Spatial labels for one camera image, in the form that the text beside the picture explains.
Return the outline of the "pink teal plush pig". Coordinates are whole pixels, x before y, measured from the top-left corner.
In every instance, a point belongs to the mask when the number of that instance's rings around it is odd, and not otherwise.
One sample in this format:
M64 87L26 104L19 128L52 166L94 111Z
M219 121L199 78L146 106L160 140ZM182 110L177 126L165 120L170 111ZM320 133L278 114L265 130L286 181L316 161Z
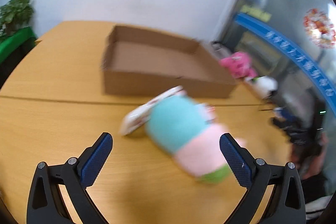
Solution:
M219 146L228 127L216 118L205 104L188 96L171 96L151 109L146 133L185 173L200 182L217 184L230 168Z

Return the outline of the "clear white phone case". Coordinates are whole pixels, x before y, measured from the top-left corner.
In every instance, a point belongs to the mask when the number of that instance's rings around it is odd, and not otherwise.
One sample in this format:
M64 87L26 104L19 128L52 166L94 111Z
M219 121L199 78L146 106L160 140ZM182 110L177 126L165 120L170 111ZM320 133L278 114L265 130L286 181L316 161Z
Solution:
M186 92L183 90L183 87L176 86L161 93L145 104L138 106L136 109L126 114L126 116L123 118L119 133L123 136L132 133L134 130L138 129L149 120L150 112L155 105L171 96L183 94L186 94Z

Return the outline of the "blue banner on glass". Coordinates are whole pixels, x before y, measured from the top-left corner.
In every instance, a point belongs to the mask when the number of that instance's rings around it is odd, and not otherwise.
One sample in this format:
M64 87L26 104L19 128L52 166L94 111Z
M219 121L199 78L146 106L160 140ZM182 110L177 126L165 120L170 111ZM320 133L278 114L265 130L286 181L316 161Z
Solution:
M311 82L315 84L330 108L335 110L335 85L319 65L300 46L276 31L274 28L268 26L266 23L247 14L238 13L235 16L234 21L248 31L264 39L267 43L293 61L295 65L310 78Z

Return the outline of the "white panda plush toy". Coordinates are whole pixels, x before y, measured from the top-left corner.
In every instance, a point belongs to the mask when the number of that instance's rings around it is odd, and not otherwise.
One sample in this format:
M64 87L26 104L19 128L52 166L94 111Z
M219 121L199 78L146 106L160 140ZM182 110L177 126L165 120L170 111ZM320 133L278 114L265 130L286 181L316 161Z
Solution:
M251 85L254 92L261 99L270 97L278 90L278 82L269 76L256 77L251 80Z

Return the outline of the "pink plush toy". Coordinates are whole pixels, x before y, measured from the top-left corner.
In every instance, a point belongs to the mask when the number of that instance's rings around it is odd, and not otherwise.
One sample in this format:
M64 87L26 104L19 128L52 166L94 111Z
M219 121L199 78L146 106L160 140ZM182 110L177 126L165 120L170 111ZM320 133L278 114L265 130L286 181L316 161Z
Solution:
M227 68L235 79L250 78L254 79L258 76L257 72L252 67L252 59L245 52L235 52L232 55L223 58L219 64Z

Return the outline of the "red round window sticker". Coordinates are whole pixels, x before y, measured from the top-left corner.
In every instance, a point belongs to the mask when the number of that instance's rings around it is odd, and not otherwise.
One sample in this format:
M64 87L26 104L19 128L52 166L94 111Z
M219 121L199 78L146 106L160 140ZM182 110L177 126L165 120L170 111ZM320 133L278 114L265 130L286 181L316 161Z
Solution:
M303 26L315 45L325 49L335 47L335 26L325 12L309 9L303 17Z

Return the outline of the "green cloth covered stand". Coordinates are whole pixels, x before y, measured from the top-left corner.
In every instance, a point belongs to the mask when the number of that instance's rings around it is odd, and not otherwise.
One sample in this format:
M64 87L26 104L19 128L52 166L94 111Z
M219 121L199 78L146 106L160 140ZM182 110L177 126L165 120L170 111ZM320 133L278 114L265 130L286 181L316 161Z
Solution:
M5 59L7 59L19 46L25 42L31 42L34 47L36 39L37 37L32 28L25 27L18 30L15 34L1 42L0 63L3 63Z

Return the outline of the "brown cardboard box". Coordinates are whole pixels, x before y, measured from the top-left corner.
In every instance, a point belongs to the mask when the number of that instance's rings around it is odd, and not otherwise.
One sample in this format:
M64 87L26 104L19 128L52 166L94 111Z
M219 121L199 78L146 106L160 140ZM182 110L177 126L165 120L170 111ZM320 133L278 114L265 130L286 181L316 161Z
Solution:
M236 81L196 40L116 25L102 59L102 86L120 96L155 97L182 86L194 98L228 98Z

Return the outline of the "green potted plant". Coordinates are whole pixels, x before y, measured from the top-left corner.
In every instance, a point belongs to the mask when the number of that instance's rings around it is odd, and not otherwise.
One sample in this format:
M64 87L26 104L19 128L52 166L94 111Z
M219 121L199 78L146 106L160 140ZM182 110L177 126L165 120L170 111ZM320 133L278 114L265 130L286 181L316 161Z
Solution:
M1 6L1 38L29 26L33 15L33 0L9 0Z

